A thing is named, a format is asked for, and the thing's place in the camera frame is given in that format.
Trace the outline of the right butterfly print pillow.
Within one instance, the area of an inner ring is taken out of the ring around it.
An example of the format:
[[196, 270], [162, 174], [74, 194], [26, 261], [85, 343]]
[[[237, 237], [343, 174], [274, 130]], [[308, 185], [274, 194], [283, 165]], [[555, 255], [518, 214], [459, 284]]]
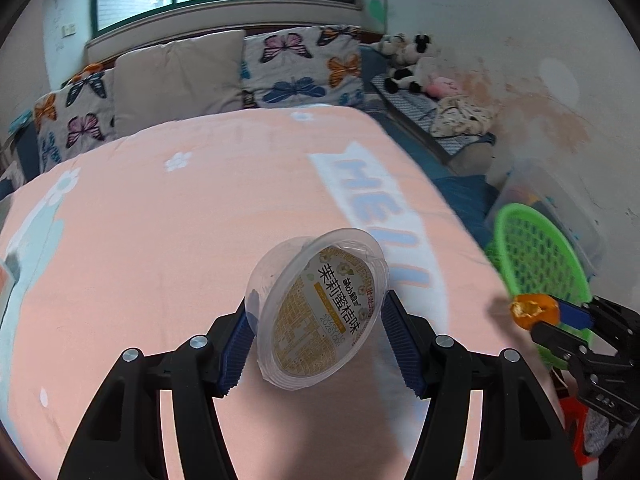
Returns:
[[314, 25], [246, 37], [243, 106], [360, 107], [364, 99], [360, 32], [355, 25]]

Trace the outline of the butterfly print pillow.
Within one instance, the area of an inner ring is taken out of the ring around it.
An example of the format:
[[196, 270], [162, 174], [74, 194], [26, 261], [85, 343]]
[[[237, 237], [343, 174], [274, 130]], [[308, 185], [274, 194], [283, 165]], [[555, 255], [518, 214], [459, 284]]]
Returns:
[[360, 107], [364, 99], [360, 32], [355, 25], [314, 25], [246, 37], [243, 106]]
[[42, 174], [61, 162], [114, 141], [114, 70], [89, 65], [62, 89], [40, 98], [35, 106], [39, 169]]

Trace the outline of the black white plush toys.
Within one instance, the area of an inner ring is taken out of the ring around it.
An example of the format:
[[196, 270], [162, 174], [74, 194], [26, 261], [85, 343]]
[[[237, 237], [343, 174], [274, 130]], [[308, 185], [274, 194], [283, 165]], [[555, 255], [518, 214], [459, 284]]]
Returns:
[[384, 79], [383, 87], [389, 94], [408, 90], [424, 94], [436, 72], [439, 50], [430, 36], [417, 34], [396, 54], [393, 66]]

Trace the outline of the pink plush toy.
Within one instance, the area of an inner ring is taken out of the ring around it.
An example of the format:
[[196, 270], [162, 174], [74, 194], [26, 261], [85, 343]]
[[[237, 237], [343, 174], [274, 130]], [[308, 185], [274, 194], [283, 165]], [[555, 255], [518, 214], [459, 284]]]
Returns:
[[433, 77], [424, 87], [424, 93], [431, 99], [439, 101], [448, 96], [457, 96], [463, 92], [457, 81], [447, 77]]

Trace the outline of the beige cushion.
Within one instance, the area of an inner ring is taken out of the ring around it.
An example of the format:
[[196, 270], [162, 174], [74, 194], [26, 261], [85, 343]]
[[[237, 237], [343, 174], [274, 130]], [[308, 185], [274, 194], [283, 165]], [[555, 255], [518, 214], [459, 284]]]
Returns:
[[114, 68], [115, 131], [130, 136], [243, 106], [243, 29], [215, 32], [120, 56]]

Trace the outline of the clear jelly cup yellow lid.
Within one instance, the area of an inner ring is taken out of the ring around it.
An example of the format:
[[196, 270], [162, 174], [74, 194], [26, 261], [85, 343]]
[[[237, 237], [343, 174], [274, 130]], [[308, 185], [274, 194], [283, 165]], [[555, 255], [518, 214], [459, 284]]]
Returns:
[[262, 378], [295, 391], [335, 374], [369, 337], [387, 285], [382, 248], [366, 231], [274, 246], [254, 267], [244, 297]]

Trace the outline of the clear plastic storage box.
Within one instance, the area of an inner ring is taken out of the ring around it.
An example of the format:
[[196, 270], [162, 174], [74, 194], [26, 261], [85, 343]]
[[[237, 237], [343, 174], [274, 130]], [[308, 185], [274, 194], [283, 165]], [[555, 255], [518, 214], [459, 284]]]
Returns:
[[599, 220], [572, 191], [543, 162], [525, 159], [506, 176], [484, 225], [492, 231], [499, 209], [510, 203], [536, 209], [567, 238], [585, 271], [587, 281], [591, 282], [599, 274], [606, 252], [605, 237]]

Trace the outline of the left butterfly print pillow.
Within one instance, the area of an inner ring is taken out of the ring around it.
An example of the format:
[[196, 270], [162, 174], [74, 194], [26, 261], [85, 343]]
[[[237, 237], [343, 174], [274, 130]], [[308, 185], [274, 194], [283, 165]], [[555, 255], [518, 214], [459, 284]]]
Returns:
[[40, 98], [35, 106], [39, 169], [42, 174], [61, 162], [114, 141], [114, 70], [89, 65], [62, 89]]

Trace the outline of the pink tissue pack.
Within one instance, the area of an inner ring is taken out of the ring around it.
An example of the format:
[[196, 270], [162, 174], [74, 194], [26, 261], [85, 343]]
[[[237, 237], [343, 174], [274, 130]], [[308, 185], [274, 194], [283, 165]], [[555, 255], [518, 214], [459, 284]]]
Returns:
[[8, 310], [9, 299], [20, 277], [20, 263], [17, 256], [9, 254], [0, 264], [0, 321]]

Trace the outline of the spotted cream cloth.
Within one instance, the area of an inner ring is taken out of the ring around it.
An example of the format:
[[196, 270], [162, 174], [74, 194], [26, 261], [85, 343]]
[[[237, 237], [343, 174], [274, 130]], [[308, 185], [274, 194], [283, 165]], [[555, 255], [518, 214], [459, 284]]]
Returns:
[[465, 94], [446, 96], [437, 103], [430, 133], [434, 138], [484, 136], [494, 118], [491, 110], [475, 105]]

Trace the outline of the green plastic mesh basket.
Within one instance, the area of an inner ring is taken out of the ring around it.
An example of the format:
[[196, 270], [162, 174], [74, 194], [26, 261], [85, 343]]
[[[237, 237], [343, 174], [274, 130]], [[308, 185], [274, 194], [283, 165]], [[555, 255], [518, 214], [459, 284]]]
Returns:
[[572, 245], [532, 207], [512, 203], [500, 208], [485, 254], [512, 296], [546, 294], [571, 304], [591, 299]]

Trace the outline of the peach patterned tablecloth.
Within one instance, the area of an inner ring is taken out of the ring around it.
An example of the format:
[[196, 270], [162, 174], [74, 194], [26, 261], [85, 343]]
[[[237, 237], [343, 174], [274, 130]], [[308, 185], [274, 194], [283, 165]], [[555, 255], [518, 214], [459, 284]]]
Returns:
[[407, 149], [349, 107], [166, 122], [55, 166], [1, 204], [15, 286], [1, 324], [1, 419], [43, 479], [128, 348], [170, 351], [236, 309], [293, 237], [373, 234], [406, 308], [466, 348], [518, 349], [499, 275]]

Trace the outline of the orange pastry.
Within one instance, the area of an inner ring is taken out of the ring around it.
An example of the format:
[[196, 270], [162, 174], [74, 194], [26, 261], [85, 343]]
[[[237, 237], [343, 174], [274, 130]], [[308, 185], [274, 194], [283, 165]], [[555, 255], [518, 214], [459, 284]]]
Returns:
[[523, 294], [515, 296], [510, 304], [514, 323], [528, 332], [540, 322], [558, 325], [561, 312], [558, 300], [545, 294]]

